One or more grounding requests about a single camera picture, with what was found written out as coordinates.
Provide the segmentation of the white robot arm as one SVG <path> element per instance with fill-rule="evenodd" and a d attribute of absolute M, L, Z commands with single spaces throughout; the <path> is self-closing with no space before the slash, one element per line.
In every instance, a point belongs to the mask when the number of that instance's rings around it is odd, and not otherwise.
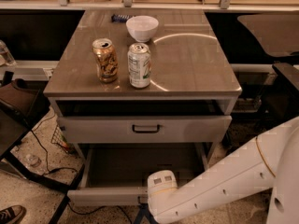
<path fill-rule="evenodd" d="M 169 170 L 150 175 L 149 211 L 170 224 L 266 189 L 266 224 L 299 224 L 299 118 L 252 138 L 182 187 Z"/>

